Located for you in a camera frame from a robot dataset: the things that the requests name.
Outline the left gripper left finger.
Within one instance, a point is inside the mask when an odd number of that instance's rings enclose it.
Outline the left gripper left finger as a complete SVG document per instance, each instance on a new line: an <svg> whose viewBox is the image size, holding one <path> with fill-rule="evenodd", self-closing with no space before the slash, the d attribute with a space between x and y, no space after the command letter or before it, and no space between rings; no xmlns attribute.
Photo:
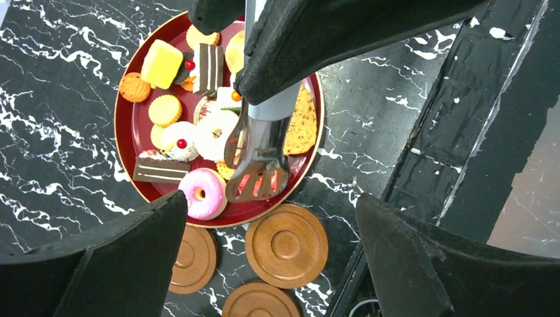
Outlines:
<svg viewBox="0 0 560 317"><path fill-rule="evenodd" d="M181 191L23 255L1 256L2 316L160 316L186 226Z"/></svg>

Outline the dark red round tray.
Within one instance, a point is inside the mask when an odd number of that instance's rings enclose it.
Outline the dark red round tray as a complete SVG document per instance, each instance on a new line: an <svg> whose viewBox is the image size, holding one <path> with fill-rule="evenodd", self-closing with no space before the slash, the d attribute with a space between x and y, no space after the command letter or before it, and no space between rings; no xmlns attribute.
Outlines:
<svg viewBox="0 0 560 317"><path fill-rule="evenodd" d="M236 32L243 29L243 19L243 16L239 17L235 23L232 23L226 29L221 31L220 46L225 48L227 41L229 41ZM185 11L158 27L137 49L129 62L127 69L125 70L125 74L130 72L140 72L144 57L151 44L156 39L168 42L183 52L192 51L186 42L186 31L190 25L191 21L188 18L188 13ZM318 117L317 141L314 148L310 149L307 153L287 157L287 161L291 169L291 175L286 189L279 195L270 198L269 200L228 203L221 215L210 221L198 221L188 217L189 225L213 229L241 225L264 216L266 213L276 208L279 204L283 203L288 196L295 191L304 179L306 173L311 168L313 160L315 159L316 151L322 138L322 128L325 114L324 94L321 83L317 77L317 73L307 77L303 83L312 92L316 105L316 114ZM148 202L156 200L177 188L177 185L172 184L137 182L132 180L137 154L143 150L153 148L150 138L153 123L148 116L148 106L156 97L164 94L173 94L180 99L183 107L180 119L193 122L195 106L202 97L191 92L187 92L178 85L172 85L170 90L162 90L158 88L152 90L150 96L144 101L144 103L134 104L128 102L123 99L120 94L118 94L115 102L114 134L120 160L125 171L128 173L128 176L131 178L135 189ZM210 163L208 160L197 158L191 164L191 168L194 169L199 167L215 169L215 164Z"/></svg>

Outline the metal serving tongs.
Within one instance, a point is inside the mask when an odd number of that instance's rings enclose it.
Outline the metal serving tongs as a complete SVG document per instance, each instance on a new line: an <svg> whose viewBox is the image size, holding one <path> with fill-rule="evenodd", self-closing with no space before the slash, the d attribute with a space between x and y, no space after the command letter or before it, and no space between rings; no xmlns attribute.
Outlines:
<svg viewBox="0 0 560 317"><path fill-rule="evenodd" d="M297 82L260 104L253 105L242 97L240 116L224 151L227 166L236 170L226 187L229 201L267 200L285 189L291 171L283 154L283 145L300 83L310 74L309 71L300 73ZM277 172L276 192L271 188L274 172ZM238 187L245 175L250 177L239 194ZM263 176L262 184L258 195L253 195L259 175Z"/></svg>

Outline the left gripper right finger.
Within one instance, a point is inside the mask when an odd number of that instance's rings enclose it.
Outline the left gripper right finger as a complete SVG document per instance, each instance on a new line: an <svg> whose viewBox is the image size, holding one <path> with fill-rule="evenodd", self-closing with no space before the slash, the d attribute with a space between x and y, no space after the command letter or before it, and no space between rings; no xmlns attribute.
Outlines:
<svg viewBox="0 0 560 317"><path fill-rule="evenodd" d="M369 194L356 218L384 316L558 316L559 260L476 242Z"/></svg>

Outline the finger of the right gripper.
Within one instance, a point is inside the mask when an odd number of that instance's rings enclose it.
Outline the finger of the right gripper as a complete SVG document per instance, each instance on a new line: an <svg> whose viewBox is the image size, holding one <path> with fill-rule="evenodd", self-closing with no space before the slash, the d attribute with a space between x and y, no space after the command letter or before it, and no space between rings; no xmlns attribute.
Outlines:
<svg viewBox="0 0 560 317"><path fill-rule="evenodd" d="M333 63L464 20L484 1L267 1L235 89L256 105Z"/></svg>
<svg viewBox="0 0 560 317"><path fill-rule="evenodd" d="M220 32L244 14L245 0L192 0L188 16L204 35Z"/></svg>

